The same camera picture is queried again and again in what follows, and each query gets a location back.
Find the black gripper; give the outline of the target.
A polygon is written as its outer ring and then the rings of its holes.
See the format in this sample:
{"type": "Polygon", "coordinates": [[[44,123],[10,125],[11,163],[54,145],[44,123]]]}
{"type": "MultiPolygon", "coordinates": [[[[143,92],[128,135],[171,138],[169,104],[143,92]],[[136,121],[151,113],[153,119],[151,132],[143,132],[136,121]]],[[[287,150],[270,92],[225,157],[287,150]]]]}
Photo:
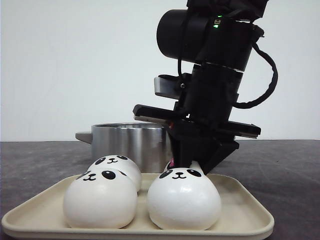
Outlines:
{"type": "Polygon", "coordinates": [[[256,125],[229,121],[242,77],[242,72],[227,67],[195,64],[185,95],[177,99],[173,110],[137,104],[134,117],[147,122],[170,122],[166,130],[175,166],[189,167],[197,161],[206,175],[239,148],[234,137],[217,139],[209,129],[247,138],[261,133],[256,125]],[[173,122],[187,117],[194,123],[173,122]]]}

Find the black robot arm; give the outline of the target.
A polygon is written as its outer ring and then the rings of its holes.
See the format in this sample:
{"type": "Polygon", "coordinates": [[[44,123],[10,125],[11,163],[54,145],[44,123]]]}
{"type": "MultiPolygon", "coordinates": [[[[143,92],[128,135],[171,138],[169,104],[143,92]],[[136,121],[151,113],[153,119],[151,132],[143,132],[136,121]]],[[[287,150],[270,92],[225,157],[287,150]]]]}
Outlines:
{"type": "Polygon", "coordinates": [[[263,16],[265,0],[189,0],[186,9],[167,11],[159,21],[156,40],[163,55],[193,63],[191,73],[159,75],[157,96],[175,100],[172,110],[138,104],[136,120],[166,129],[175,167],[192,161],[209,173],[239,148],[235,137],[256,138],[261,129],[229,121],[232,108],[250,109],[275,90],[278,71],[273,59],[259,49],[264,31],[254,24],[263,16]],[[271,66],[271,82],[260,97],[238,102],[238,89],[252,50],[271,66]]]}

